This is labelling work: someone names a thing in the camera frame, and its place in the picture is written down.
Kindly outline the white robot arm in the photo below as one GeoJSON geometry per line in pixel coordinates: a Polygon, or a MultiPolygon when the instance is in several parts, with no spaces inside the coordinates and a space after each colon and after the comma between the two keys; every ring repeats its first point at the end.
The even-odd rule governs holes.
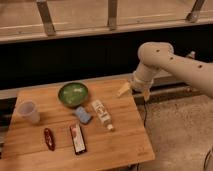
{"type": "Polygon", "coordinates": [[[165,70],[213,98],[213,64],[175,55],[173,46],[166,42],[142,44],[138,49],[138,58],[140,62],[137,69],[131,80],[118,90],[118,97],[129,90],[135,90],[148,100],[154,77],[161,70],[165,70]]]}

